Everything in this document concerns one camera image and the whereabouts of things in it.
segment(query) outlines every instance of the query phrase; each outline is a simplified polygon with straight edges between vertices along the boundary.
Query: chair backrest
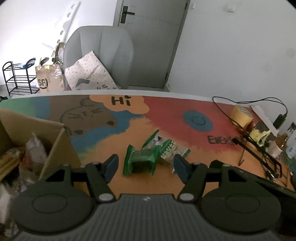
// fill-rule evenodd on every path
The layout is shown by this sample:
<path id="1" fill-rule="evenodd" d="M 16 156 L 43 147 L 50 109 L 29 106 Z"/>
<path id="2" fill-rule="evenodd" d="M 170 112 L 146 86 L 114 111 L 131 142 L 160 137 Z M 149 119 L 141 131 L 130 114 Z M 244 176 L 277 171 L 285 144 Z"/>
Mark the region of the chair backrest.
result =
<path id="1" fill-rule="evenodd" d="M 64 67 L 93 51 L 112 79 L 127 88 L 133 60 L 133 42 L 125 29 L 112 26 L 83 26 L 78 28 L 66 43 Z"/>

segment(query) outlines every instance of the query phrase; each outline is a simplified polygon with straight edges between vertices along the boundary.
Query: door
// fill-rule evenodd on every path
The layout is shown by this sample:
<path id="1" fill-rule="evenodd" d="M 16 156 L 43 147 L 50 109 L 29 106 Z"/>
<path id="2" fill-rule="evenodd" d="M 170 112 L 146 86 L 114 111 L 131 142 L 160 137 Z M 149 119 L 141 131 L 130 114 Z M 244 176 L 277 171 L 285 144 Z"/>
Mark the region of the door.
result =
<path id="1" fill-rule="evenodd" d="M 129 84 L 163 88 L 187 0 L 123 0 L 121 6 L 118 25 L 134 44 Z"/>

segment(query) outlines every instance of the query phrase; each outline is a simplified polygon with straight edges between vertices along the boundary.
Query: tape roll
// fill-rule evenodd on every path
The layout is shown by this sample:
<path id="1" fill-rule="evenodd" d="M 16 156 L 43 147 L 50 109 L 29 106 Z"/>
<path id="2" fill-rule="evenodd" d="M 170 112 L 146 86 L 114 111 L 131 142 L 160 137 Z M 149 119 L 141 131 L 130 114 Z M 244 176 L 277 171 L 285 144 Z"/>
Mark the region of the tape roll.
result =
<path id="1" fill-rule="evenodd" d="M 253 115 L 244 107 L 236 105 L 230 115 L 230 118 L 236 121 L 244 129 L 251 123 L 254 119 Z"/>

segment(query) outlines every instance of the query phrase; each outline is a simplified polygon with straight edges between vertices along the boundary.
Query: orange paint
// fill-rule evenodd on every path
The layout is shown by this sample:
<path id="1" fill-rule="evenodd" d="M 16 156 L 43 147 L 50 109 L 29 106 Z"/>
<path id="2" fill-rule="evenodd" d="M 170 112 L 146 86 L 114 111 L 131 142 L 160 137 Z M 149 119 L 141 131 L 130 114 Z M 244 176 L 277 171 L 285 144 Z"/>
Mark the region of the orange paint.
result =
<path id="1" fill-rule="evenodd" d="M 143 96 L 128 95 L 90 95 L 92 101 L 103 103 L 112 111 L 128 110 L 133 114 L 145 114 L 149 111 Z"/>
<path id="2" fill-rule="evenodd" d="M 130 176 L 123 176 L 123 164 L 126 155 L 126 150 L 129 144 L 133 145 L 137 150 L 140 150 L 146 139 L 158 128 L 153 126 L 153 123 L 147 118 L 132 119 L 130 127 L 121 134 L 112 135 L 100 141 L 95 147 L 88 150 L 83 155 L 83 164 L 93 161 L 104 162 L 113 153 L 119 156 L 119 167 L 109 187 L 118 198 L 120 194 L 174 194 L 177 196 L 184 184 L 180 181 L 178 175 L 172 174 L 172 167 L 167 162 L 159 161 L 156 171 L 153 176 L 150 176 L 148 171 L 143 173 L 134 173 Z M 172 138 L 168 133 L 161 130 L 161 133 L 166 138 Z M 240 150 L 226 151 L 208 151 L 205 148 L 192 146 L 189 143 L 177 140 L 172 140 L 191 149 L 191 153 L 186 160 L 190 163 L 201 162 L 209 166 L 211 161 L 220 160 L 224 163 L 238 166 L 238 161 L 242 153 Z M 245 152 L 243 158 L 244 163 L 239 167 L 261 177 L 264 177 L 262 166 L 252 155 Z M 208 183 L 205 193 L 217 188 L 217 183 Z"/>

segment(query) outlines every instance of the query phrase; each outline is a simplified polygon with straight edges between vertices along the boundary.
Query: white wall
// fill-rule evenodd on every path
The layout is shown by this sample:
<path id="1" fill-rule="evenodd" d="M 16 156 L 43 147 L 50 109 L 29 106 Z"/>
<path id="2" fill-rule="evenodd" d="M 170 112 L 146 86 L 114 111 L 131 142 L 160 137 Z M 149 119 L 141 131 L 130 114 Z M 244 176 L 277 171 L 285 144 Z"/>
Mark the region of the white wall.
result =
<path id="1" fill-rule="evenodd" d="M 6 0 L 0 6 L 0 85 L 2 66 L 31 57 L 51 56 L 47 43 L 71 0 Z M 68 38 L 80 26 L 112 25 L 116 0 L 81 0 Z"/>
<path id="2" fill-rule="evenodd" d="M 172 92 L 236 101 L 274 96 L 296 121 L 296 10 L 286 0 L 191 0 L 168 83 Z M 225 10 L 235 3 L 234 13 Z M 260 106 L 275 120 L 284 108 Z"/>

